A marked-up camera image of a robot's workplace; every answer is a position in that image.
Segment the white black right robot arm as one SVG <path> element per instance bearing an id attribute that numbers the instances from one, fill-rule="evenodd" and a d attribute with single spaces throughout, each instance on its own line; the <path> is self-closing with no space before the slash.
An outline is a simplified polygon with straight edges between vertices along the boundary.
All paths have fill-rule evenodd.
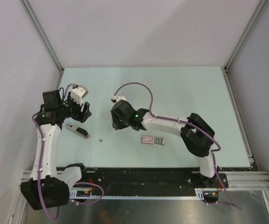
<path id="1" fill-rule="evenodd" d="M 160 131 L 181 137 L 188 151 L 197 157 L 200 166 L 199 179 L 192 183 L 212 187 L 217 182 L 211 152 L 215 132 L 198 114 L 192 113 L 185 120 L 164 118 L 152 115 L 148 109 L 136 111 L 124 98 L 113 99 L 112 102 L 112 126 L 115 130 L 130 127 L 135 131 Z"/>

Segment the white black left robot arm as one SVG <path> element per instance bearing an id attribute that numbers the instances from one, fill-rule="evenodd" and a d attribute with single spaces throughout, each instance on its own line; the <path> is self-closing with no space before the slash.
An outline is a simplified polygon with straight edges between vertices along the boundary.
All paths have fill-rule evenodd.
<path id="1" fill-rule="evenodd" d="M 72 118 L 84 123 L 90 116 L 90 104 L 83 99 L 88 90 L 78 86 L 60 96 L 59 90 L 42 94 L 43 104 L 32 120 L 37 128 L 37 148 L 32 172 L 28 181 L 21 184 L 21 193 L 34 210 L 67 205 L 70 190 L 76 184 L 84 186 L 88 174 L 83 163 L 66 166 L 57 173 L 56 150 L 63 123 Z"/>

